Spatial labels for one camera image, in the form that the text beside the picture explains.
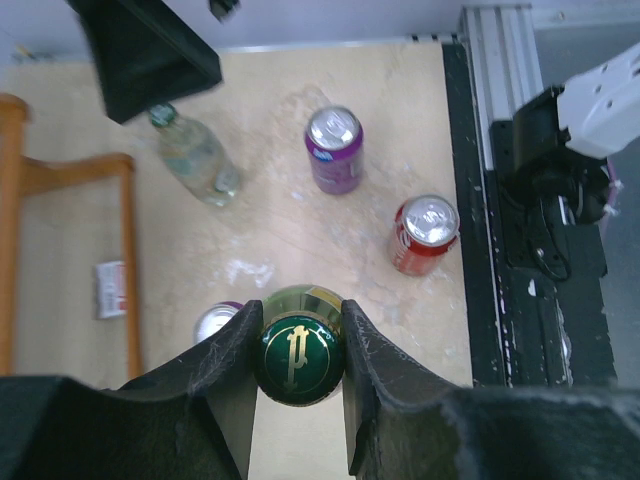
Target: wooden chair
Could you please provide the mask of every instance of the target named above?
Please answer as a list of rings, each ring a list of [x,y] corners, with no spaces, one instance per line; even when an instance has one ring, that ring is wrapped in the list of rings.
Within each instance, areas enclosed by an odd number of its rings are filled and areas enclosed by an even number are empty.
[[[136,285],[133,159],[124,153],[98,155],[76,162],[48,163],[22,155],[27,104],[0,93],[0,375],[13,372],[16,280],[23,196],[79,185],[105,177],[121,179],[122,246],[127,295],[128,375],[142,375]]]

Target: small box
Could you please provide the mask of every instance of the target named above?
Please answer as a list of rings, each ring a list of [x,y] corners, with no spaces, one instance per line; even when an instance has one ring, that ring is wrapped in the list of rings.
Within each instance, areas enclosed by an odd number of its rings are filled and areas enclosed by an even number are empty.
[[[124,262],[96,265],[98,318],[119,317],[127,313]]]

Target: soda can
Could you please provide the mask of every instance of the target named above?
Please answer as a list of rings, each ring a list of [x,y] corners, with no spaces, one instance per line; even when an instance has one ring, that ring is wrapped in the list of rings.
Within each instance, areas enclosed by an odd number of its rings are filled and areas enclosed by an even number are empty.
[[[345,107],[326,107],[312,115],[304,141],[320,190],[339,195],[358,186],[363,172],[363,135],[360,122]]]
[[[220,302],[203,313],[193,331],[194,344],[209,338],[224,327],[242,307],[238,302]]]
[[[407,200],[396,213],[389,239],[391,263],[405,275],[432,272],[458,238],[460,217],[437,195]]]

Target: clear glass bottle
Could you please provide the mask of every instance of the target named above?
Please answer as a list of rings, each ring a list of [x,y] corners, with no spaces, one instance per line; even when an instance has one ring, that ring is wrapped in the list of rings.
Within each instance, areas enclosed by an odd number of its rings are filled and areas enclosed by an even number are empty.
[[[160,157],[196,198],[222,206],[235,196],[240,175],[211,130],[168,103],[152,107],[149,119],[160,134]]]

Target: silver can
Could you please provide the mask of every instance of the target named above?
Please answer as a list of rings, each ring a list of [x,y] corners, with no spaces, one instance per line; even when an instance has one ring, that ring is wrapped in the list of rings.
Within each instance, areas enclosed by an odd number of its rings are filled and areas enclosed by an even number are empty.
[[[364,132],[347,108],[331,106],[313,114],[305,132],[311,171],[320,190],[339,195],[362,180]]]
[[[194,344],[209,338],[224,327],[242,306],[238,302],[220,302],[207,310],[196,322],[193,332]]]

